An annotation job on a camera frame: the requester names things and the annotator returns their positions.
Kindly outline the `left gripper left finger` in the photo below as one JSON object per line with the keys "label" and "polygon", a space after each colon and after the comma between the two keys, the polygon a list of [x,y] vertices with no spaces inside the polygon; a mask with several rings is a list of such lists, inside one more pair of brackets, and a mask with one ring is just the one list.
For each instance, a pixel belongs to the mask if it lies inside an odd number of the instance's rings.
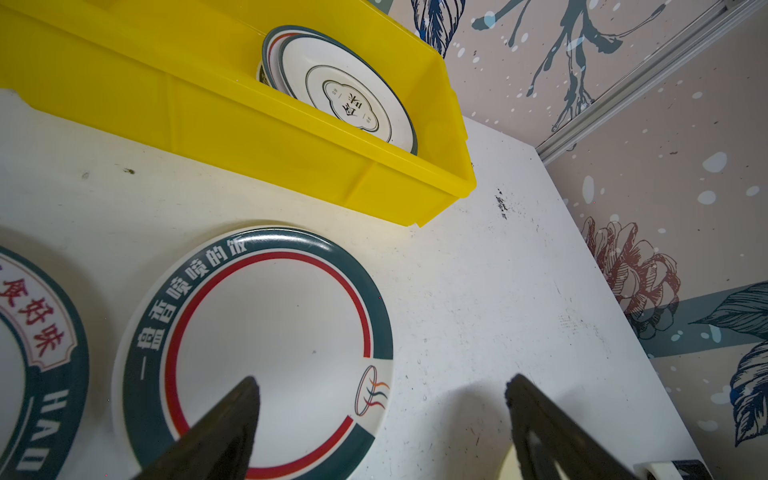
{"label": "left gripper left finger", "polygon": [[139,479],[244,479],[253,451],[260,390],[247,376]]}

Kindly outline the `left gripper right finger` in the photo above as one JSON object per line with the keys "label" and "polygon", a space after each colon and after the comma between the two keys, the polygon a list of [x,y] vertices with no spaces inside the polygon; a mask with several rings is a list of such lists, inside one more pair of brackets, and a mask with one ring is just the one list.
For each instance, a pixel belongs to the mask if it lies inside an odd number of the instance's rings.
{"label": "left gripper right finger", "polygon": [[507,383],[505,400],[524,479],[635,477],[524,375]]}

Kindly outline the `cream floral round plate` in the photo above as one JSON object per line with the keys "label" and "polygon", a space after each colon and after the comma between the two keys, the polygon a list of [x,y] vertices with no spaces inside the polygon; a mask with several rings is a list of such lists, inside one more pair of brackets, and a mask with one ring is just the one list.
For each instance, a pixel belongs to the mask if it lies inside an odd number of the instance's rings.
{"label": "cream floral round plate", "polygon": [[519,459],[514,445],[511,445],[499,467],[497,480],[523,480]]}

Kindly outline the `medium green rimmed white plate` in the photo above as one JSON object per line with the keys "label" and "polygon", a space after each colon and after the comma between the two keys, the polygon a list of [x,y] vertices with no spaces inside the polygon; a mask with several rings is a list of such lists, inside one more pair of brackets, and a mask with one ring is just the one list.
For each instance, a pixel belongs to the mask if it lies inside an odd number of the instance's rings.
{"label": "medium green rimmed white plate", "polygon": [[348,479],[390,403],[384,300],[346,250],[286,226],[236,230],[178,260],[128,323],[112,415],[128,468],[148,467],[237,383],[260,389],[250,479]]}

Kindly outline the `white plate thin dark rim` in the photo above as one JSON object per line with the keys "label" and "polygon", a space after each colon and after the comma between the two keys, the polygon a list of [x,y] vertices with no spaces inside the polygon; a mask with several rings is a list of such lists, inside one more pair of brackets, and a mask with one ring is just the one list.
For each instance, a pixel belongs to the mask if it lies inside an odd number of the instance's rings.
{"label": "white plate thin dark rim", "polygon": [[417,154],[414,125],[389,84],[351,49],[315,32],[292,36],[279,47],[278,61],[287,95]]}

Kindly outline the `white plate red characters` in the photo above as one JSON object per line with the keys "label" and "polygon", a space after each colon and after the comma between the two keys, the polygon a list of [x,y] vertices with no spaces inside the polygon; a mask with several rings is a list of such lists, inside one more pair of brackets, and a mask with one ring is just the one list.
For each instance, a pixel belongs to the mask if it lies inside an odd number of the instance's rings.
{"label": "white plate red characters", "polygon": [[290,37],[303,34],[315,35],[316,32],[299,26],[284,25],[273,29],[266,35],[262,44],[262,60],[258,70],[258,79],[261,83],[289,94],[282,80],[281,67],[279,66],[279,47]]}

